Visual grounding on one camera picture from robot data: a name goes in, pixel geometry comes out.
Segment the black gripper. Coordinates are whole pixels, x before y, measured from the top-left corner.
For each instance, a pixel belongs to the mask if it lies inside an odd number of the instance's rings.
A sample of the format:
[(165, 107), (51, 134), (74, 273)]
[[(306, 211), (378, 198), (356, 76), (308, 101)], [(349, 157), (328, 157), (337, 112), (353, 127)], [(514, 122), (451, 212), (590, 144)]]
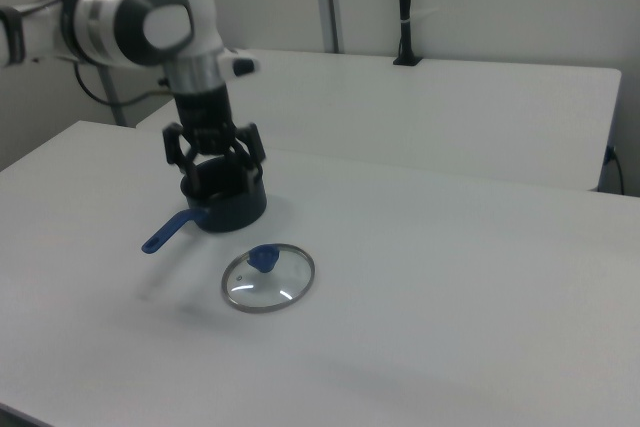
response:
[[(254, 123), (235, 127), (229, 94), (225, 85), (197, 94), (175, 94), (180, 124), (170, 123), (162, 130), (167, 163), (176, 165), (189, 181), (192, 193), (200, 192), (200, 179), (194, 159), (201, 155), (224, 155), (233, 187), (256, 187), (263, 178), (265, 150)], [(181, 148), (184, 137), (190, 146)]]

